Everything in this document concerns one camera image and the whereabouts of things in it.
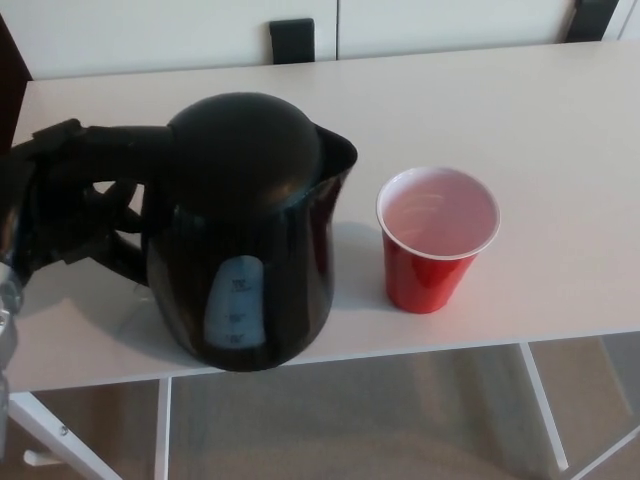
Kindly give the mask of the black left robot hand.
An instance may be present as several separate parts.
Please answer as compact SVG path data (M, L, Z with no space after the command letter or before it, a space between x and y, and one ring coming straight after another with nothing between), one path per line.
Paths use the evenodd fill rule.
M108 175L134 143L131 128L70 119L2 155L1 263L21 285L46 266L87 258L146 284L142 250L121 236L142 229L130 206L137 184Z

